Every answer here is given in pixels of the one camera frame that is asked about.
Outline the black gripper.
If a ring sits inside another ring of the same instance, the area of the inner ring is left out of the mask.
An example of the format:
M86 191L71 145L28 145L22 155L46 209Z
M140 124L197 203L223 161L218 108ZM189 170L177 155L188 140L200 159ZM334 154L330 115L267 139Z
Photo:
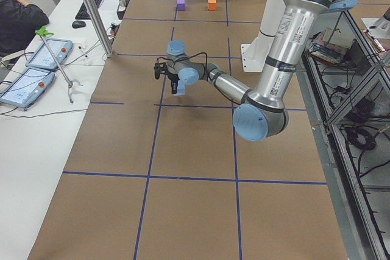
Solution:
M171 81L171 93L172 94L177 93L178 81L180 80L178 74L167 71L166 75Z

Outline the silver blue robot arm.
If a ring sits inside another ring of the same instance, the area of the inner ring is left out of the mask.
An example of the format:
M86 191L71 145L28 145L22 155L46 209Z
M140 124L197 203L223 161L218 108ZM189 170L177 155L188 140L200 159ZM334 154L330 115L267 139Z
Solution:
M182 41L170 41L167 60L155 65L155 77L165 74L176 93L179 83L193 85L205 80L239 105L233 114L237 134L246 141L262 141L288 125L283 96L296 71L305 44L319 15L348 10L358 0L283 0L285 11L265 58L257 86L249 88L208 61L193 62Z

